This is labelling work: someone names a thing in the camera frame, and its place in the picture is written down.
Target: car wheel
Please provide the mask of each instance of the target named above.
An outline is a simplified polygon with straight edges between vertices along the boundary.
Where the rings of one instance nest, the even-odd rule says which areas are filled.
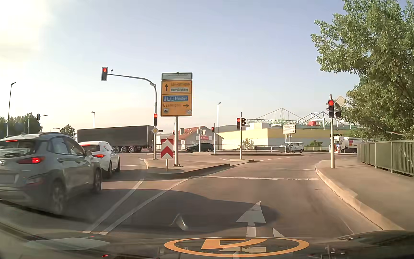
[[[111,161],[110,161],[109,165],[108,165],[108,170],[106,171],[106,177],[104,177],[104,178],[110,179],[112,175],[113,175],[113,170],[112,170],[112,164],[111,164]]]
[[[97,194],[101,190],[102,190],[102,174],[101,174],[100,168],[97,168],[93,176],[92,192]]]
[[[65,211],[66,207],[65,187],[63,187],[62,182],[54,182],[52,185],[50,199],[51,212],[56,215],[61,215]]]
[[[118,159],[118,168],[116,168],[116,172],[120,172],[121,171],[121,160]]]

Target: blue motorway sign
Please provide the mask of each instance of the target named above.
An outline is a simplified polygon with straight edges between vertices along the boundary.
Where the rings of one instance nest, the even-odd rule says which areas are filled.
[[[162,101],[164,102],[188,101],[188,96],[187,95],[164,95]]]

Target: license plate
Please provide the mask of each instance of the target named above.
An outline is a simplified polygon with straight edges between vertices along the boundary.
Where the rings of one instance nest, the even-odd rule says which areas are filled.
[[[15,175],[0,175],[0,184],[14,183]]]

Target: red and white chevron sign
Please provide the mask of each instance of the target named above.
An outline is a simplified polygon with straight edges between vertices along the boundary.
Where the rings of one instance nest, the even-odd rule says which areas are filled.
[[[173,139],[161,139],[161,159],[173,159]]]

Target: dark gray trailer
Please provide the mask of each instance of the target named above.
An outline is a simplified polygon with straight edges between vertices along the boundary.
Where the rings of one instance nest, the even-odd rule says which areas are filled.
[[[78,142],[106,141],[116,153],[139,153],[152,151],[154,126],[127,126],[78,130]]]

